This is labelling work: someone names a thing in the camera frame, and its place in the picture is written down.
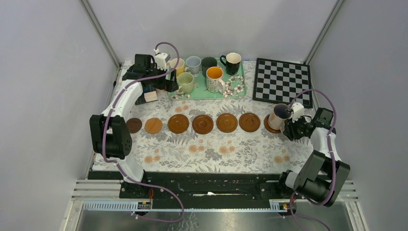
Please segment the dark green mug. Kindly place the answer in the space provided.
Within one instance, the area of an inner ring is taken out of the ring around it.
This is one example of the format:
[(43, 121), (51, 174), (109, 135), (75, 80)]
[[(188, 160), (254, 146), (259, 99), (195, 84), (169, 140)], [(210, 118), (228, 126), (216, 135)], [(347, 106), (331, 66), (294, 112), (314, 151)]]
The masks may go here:
[(203, 77), (206, 77), (206, 72), (210, 67), (217, 67), (217, 59), (214, 57), (205, 57), (201, 60), (201, 71)]

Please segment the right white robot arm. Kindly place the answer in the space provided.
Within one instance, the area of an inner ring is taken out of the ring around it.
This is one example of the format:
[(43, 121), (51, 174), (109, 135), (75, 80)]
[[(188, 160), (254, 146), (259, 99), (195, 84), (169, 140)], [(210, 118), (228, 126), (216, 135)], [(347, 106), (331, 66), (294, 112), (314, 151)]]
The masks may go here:
[(282, 172), (276, 185), (276, 192), (282, 198), (294, 192), (305, 196), (311, 203), (332, 206), (350, 173), (350, 166), (338, 157), (335, 148), (335, 130), (330, 126), (333, 111), (319, 108), (311, 119), (305, 116), (293, 122), (285, 121), (283, 134), (294, 141), (303, 137), (310, 139), (313, 152), (300, 172)]

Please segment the brown wooden coaster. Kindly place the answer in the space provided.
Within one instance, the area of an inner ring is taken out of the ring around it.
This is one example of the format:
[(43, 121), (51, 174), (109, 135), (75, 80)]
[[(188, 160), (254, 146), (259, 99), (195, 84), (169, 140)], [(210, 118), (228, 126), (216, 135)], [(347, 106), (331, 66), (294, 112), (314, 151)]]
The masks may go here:
[(198, 134), (208, 134), (213, 130), (213, 119), (208, 115), (198, 115), (192, 121), (192, 128)]
[(238, 119), (230, 113), (223, 113), (217, 118), (216, 125), (220, 131), (231, 133), (237, 128)]
[(176, 114), (169, 118), (167, 125), (171, 132), (180, 134), (188, 129), (189, 120), (185, 115)]
[(272, 133), (281, 133), (281, 128), (283, 126), (283, 119), (275, 115), (267, 115), (264, 119), (265, 128)]
[(241, 129), (246, 132), (255, 132), (259, 129), (261, 121), (254, 113), (242, 114), (239, 118), (239, 125)]

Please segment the small dark wooden coaster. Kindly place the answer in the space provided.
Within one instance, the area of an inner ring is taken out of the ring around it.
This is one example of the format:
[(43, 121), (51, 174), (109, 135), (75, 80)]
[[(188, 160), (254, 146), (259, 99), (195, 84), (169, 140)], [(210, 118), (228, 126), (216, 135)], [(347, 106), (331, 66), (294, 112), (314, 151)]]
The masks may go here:
[(142, 127), (142, 121), (139, 118), (131, 118), (126, 122), (129, 133), (137, 133)]

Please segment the pink mug purple inside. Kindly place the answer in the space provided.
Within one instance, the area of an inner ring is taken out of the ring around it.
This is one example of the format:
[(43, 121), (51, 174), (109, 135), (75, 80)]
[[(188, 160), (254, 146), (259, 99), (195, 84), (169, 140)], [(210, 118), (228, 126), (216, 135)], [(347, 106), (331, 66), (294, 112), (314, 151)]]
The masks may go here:
[(288, 110), (286, 104), (276, 104), (268, 118), (268, 125), (273, 130), (281, 130), (284, 125), (284, 121), (291, 117), (291, 112)]

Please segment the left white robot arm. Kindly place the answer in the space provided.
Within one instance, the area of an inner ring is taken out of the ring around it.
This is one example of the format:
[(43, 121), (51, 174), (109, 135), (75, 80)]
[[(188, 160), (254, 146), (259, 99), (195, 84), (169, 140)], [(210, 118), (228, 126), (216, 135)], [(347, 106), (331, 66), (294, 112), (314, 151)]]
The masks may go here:
[(129, 156), (132, 138), (126, 122), (137, 99), (148, 88), (174, 92), (179, 87), (176, 72), (167, 66), (170, 56), (156, 52), (155, 56), (136, 54), (134, 64), (122, 76), (122, 83), (112, 102), (99, 115), (89, 120), (92, 147), (106, 163), (116, 165), (125, 182), (132, 183), (131, 192), (138, 198), (149, 193), (143, 181), (144, 169)]

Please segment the patterned mug orange inside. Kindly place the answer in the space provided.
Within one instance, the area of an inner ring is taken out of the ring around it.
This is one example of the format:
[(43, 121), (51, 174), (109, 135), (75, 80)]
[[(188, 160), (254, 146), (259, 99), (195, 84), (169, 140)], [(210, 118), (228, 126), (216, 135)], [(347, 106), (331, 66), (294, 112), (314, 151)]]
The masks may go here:
[(220, 67), (210, 67), (206, 71), (206, 86), (207, 90), (212, 93), (225, 91), (225, 81), (222, 79), (224, 75)]

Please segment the small light wooden coaster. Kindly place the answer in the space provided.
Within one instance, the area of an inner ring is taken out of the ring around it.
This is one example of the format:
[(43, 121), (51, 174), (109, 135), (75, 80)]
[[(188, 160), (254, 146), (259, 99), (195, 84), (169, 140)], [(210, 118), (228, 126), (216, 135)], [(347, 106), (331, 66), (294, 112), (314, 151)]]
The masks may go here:
[(145, 123), (145, 130), (150, 134), (156, 134), (161, 131), (163, 123), (159, 118), (150, 118)]

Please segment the pale green mug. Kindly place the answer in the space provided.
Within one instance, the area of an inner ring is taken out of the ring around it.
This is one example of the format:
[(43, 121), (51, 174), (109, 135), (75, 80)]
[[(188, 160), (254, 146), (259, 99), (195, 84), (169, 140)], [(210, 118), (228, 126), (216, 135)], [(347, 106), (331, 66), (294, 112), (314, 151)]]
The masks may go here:
[(190, 94), (194, 90), (194, 76), (184, 72), (177, 77), (178, 90), (176, 94)]

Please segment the black white chessboard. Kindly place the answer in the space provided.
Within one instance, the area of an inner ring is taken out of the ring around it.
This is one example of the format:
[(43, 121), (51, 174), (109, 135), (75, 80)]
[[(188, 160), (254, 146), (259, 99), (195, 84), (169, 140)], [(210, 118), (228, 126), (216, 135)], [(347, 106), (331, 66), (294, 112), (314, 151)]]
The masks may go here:
[(309, 65), (257, 58), (253, 100), (289, 104), (311, 88)]

